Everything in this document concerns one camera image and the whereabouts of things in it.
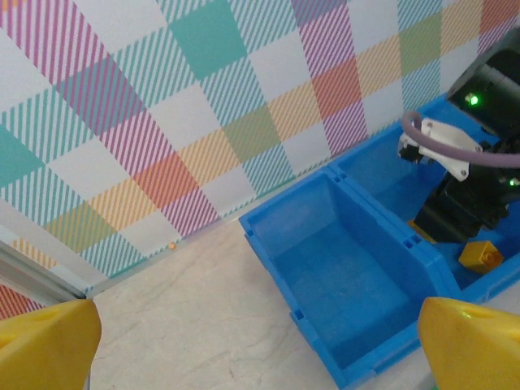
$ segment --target plaid wallpaper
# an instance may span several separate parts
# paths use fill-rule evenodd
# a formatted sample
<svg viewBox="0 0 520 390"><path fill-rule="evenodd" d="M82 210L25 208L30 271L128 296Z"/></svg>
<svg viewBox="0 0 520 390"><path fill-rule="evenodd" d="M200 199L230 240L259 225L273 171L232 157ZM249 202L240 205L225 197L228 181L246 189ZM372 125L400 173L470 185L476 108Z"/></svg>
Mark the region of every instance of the plaid wallpaper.
<svg viewBox="0 0 520 390"><path fill-rule="evenodd" d="M0 321L44 306L0 282Z"/></svg>
<svg viewBox="0 0 520 390"><path fill-rule="evenodd" d="M2 0L0 238L90 288L443 93L519 0Z"/></svg>

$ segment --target green led light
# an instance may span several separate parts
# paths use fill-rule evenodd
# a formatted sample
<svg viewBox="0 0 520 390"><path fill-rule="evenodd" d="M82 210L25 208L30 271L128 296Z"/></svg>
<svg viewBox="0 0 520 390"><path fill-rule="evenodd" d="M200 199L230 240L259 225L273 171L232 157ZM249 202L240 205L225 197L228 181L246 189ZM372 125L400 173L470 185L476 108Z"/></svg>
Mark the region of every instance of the green led light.
<svg viewBox="0 0 520 390"><path fill-rule="evenodd" d="M468 102L470 106L476 106L480 103L480 97L478 97L474 93L468 93L465 97L465 100Z"/></svg>

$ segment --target marble floor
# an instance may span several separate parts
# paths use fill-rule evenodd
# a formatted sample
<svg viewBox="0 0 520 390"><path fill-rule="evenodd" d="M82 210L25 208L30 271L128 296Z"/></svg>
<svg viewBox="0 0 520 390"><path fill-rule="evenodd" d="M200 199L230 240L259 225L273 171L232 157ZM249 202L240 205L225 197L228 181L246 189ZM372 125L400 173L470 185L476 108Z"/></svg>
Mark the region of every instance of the marble floor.
<svg viewBox="0 0 520 390"><path fill-rule="evenodd" d="M95 298L92 390L334 390L237 221ZM520 284L490 303L520 313ZM362 389L426 390L422 350Z"/></svg>

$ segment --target blue tray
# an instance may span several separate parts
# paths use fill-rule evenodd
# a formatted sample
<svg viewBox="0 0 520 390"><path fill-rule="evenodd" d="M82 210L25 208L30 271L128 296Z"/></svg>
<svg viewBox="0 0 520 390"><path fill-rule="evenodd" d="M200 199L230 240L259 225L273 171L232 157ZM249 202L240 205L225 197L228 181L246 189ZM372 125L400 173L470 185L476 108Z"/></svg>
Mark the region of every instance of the blue tray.
<svg viewBox="0 0 520 390"><path fill-rule="evenodd" d="M442 99L422 113L484 137ZM424 298L482 302L520 276L517 205L496 231L478 237L507 258L481 277L458 264L460 245L431 245L408 227L444 171L400 160L401 133L392 125L240 218L292 319L342 389L419 346Z"/></svg>
<svg viewBox="0 0 520 390"><path fill-rule="evenodd" d="M463 128L477 141L496 141L442 97L420 111L423 117ZM395 225L411 232L407 222L417 214L445 170L439 164L415 165L398 158L396 145L401 134L401 126L395 124L337 158L330 168L378 210L390 211ZM506 261L485 276L467 270L458 262L464 245L431 245L434 254L441 254L444 258L460 290L453 297L483 303L520 279L520 202L510 205L509 217L503 219L497 229L482 231L473 239L486 240L490 240L504 254Z"/></svg>

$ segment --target cable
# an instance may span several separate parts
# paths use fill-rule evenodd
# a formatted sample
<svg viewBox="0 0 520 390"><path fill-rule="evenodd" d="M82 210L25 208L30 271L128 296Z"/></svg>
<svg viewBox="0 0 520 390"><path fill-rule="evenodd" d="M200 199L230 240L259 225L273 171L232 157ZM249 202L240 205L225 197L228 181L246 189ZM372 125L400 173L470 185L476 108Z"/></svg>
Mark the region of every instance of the cable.
<svg viewBox="0 0 520 390"><path fill-rule="evenodd" d="M417 111L405 113L401 119L401 126L405 134L419 145L431 150L432 152L442 154L445 157L450 157L483 167L520 168L520 154L488 153L464 150L431 139L429 136L421 132L422 120L421 115Z"/></svg>

